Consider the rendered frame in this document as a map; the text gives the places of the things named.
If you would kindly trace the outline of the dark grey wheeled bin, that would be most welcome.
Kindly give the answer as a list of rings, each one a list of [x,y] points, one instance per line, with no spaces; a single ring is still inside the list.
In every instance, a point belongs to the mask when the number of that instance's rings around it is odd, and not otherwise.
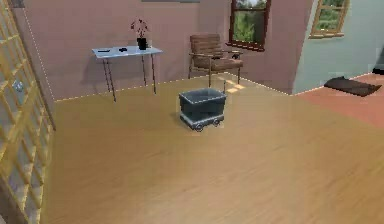
[[[202,88],[179,94],[180,118],[192,129],[202,132],[207,125],[219,126],[224,120],[227,95],[214,88]]]

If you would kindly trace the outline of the pale blue metal-legged table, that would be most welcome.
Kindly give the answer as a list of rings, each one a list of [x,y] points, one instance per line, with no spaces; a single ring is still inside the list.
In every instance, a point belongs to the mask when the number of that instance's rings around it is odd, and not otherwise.
[[[127,51],[120,52],[119,51],[120,48],[127,48]],[[97,53],[96,51],[98,49],[111,49],[111,52]],[[107,89],[109,92],[112,93],[113,100],[116,100],[116,90],[113,83],[110,60],[113,58],[119,58],[119,57],[140,56],[141,59],[144,59],[145,55],[149,55],[151,58],[153,92],[157,93],[156,76],[155,76],[155,69],[154,69],[154,55],[162,53],[162,50],[155,47],[149,47],[146,50],[140,50],[138,46],[124,46],[124,47],[110,47],[110,48],[94,48],[92,52],[97,59],[102,60],[104,75],[107,83]]]

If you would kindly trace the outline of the red plant in black pot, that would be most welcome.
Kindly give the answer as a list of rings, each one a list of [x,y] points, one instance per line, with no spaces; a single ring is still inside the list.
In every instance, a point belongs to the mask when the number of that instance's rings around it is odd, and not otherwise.
[[[134,30],[136,33],[136,40],[137,40],[139,49],[146,50],[147,49],[146,33],[149,31],[147,23],[143,19],[138,18],[131,23],[130,28]]]

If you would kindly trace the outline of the dark red framed window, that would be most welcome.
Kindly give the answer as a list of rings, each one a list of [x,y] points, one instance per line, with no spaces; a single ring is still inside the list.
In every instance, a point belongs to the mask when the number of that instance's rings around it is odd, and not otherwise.
[[[265,50],[272,0],[231,0],[228,46],[263,52]]]

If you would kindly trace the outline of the black floor cloth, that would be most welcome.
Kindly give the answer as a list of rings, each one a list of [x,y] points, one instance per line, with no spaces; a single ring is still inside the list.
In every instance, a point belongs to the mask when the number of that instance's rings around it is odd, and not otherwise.
[[[366,97],[381,88],[381,85],[368,84],[352,79],[346,79],[344,76],[332,78],[328,80],[324,86],[360,97]]]

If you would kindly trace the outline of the light wood framed window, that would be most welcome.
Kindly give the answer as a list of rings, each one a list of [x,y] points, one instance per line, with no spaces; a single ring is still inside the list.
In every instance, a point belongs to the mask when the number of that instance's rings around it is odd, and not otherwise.
[[[318,0],[310,39],[343,37],[342,28],[350,0]]]

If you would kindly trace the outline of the yellow wooden lattice shelf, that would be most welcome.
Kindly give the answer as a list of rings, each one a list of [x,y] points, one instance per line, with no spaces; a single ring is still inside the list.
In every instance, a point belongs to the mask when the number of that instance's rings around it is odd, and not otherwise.
[[[10,0],[0,0],[0,216],[41,224],[53,129]]]

